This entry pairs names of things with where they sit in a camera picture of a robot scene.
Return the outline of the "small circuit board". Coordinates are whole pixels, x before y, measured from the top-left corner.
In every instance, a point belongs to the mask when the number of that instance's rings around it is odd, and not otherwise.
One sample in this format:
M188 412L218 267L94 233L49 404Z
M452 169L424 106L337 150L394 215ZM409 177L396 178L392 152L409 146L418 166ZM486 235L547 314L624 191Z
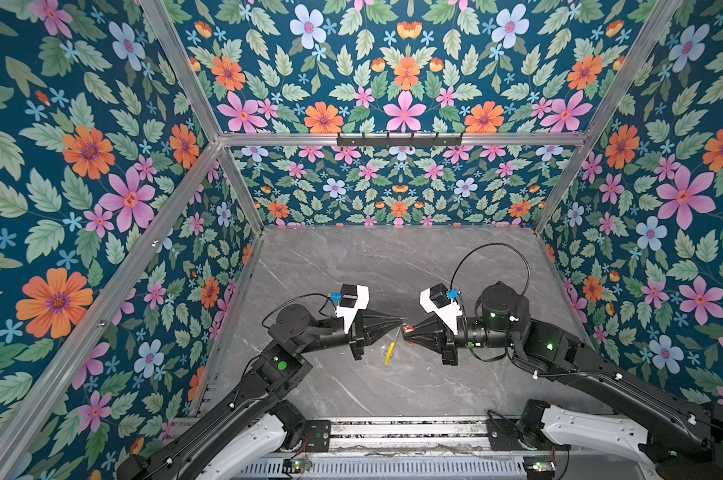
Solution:
M304 475L312 470L312 462L309 459L287 459L283 461L281 473L291 477Z
M557 466L551 460L529 459L523 462L527 480L555 480Z

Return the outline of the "yellow capped key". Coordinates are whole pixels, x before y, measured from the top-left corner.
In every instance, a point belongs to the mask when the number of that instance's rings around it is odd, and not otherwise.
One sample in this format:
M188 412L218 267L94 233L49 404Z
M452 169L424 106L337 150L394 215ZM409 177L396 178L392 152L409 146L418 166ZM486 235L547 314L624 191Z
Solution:
M389 365L389 362L391 362L391 357L393 357L393 351L395 351L395 346L397 346L397 342L391 342L391 345L389 345L389 350L387 350L387 356L385 356L385 366Z

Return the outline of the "silver keyring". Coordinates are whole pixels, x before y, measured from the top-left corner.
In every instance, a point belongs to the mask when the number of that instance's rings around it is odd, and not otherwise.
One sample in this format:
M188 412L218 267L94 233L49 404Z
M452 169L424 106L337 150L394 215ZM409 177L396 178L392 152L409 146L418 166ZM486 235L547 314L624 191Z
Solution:
M403 329L405 329L405 323L397 326L397 330L395 330L395 337L393 337L393 341L391 341L391 347L395 348L397 344L399 344L399 340L401 340L401 336L403 336Z

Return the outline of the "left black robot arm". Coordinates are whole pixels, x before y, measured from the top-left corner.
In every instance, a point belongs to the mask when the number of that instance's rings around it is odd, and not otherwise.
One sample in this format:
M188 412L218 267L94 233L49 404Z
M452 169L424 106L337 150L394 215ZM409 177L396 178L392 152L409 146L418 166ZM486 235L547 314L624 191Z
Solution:
M304 416L287 401L312 366L305 353L346 345L354 359L405 320L361 309L346 326L340 318L315 318L307 308L282 308L267 333L269 344L253 357L237 386L183 434L149 457L132 454L119 479L226 479L257 458L299 444Z

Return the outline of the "aluminium front rail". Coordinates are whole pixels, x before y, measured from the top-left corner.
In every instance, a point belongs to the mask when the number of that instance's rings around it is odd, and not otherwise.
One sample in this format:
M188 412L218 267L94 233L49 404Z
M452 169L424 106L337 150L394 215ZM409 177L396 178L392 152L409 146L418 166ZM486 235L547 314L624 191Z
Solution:
M421 451L437 448L463 455L511 452L491 449L485 426L487 418L473 415L335 417L325 420L332 422L329 452ZM281 425L286 451L291 433L299 424ZM523 436L541 444L537 450L541 452L569 445L641 461L643 454L639 446L649 440L649 432L645 428L623 416L589 415L558 407L539 421L517 427Z

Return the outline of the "right small circuit board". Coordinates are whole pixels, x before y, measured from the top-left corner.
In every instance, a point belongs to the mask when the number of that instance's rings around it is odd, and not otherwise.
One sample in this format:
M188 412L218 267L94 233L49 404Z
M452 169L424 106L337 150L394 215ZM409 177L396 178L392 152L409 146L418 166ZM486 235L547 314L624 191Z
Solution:
M555 480L557 466L551 460L529 459L523 462L527 480Z

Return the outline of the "black hook rail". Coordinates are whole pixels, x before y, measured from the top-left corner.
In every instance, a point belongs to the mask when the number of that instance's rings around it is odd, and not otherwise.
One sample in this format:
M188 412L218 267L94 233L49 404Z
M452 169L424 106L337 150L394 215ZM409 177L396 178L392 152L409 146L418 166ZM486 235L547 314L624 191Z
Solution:
M335 137L338 147L414 147L429 149L433 147L453 147L463 144L463 134L441 133L375 133L375 134L338 134Z

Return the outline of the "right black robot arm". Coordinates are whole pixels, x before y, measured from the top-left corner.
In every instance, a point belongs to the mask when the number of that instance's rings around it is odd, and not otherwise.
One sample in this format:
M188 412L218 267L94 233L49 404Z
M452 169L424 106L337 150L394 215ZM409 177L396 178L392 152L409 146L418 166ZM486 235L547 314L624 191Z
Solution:
M483 290L475 313L443 284L421 292L429 318L407 326L407 342L455 366L459 349L503 350L505 358L535 379L575 388L613 410L574 412L529 401L519 421L525 440L589 448L633 460L663 479L723 479L723 406L671 395L620 368L577 336L536 320L529 300L503 282Z

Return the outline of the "left small circuit board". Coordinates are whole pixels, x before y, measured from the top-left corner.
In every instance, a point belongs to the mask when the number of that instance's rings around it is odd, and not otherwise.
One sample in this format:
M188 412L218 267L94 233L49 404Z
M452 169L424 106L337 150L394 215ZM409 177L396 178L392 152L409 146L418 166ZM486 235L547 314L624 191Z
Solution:
M312 462L309 459L287 459L283 461L281 473L291 477L304 475L312 470Z

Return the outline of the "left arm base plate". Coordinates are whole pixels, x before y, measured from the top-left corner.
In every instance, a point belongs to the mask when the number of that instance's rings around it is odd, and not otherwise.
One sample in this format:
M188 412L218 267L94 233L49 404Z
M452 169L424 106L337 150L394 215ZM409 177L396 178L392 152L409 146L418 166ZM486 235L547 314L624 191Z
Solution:
M325 453L329 452L329 444L332 433L332 422L330 420L308 420L302 422L291 433L288 440L288 451Z

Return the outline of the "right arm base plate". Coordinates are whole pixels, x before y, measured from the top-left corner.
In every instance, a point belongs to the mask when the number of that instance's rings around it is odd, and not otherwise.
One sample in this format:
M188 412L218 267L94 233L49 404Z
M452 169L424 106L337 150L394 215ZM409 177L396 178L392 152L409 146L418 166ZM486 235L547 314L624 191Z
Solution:
M489 417L485 421L485 426L493 451L537 451L541 448L541 444L534 439L523 436L515 422Z

